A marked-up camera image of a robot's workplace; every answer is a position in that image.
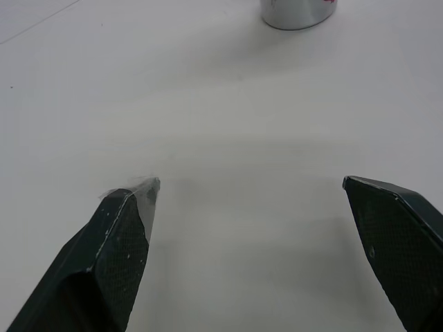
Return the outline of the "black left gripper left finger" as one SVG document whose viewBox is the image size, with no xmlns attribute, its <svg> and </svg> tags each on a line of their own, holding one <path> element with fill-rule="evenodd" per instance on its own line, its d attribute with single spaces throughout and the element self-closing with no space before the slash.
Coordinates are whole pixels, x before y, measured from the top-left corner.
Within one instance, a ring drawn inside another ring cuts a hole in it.
<svg viewBox="0 0 443 332">
<path fill-rule="evenodd" d="M 157 177 L 104 195 L 67 241 L 9 331 L 125 331 L 145 270 Z"/>
</svg>

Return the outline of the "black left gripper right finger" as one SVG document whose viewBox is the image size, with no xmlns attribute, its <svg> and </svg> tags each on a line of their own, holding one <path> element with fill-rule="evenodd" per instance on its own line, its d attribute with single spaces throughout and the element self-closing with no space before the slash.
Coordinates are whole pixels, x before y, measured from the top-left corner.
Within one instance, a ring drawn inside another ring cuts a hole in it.
<svg viewBox="0 0 443 332">
<path fill-rule="evenodd" d="M 404 187 L 346 176 L 370 266 L 407 331 L 442 330 L 442 213 Z"/>
</svg>

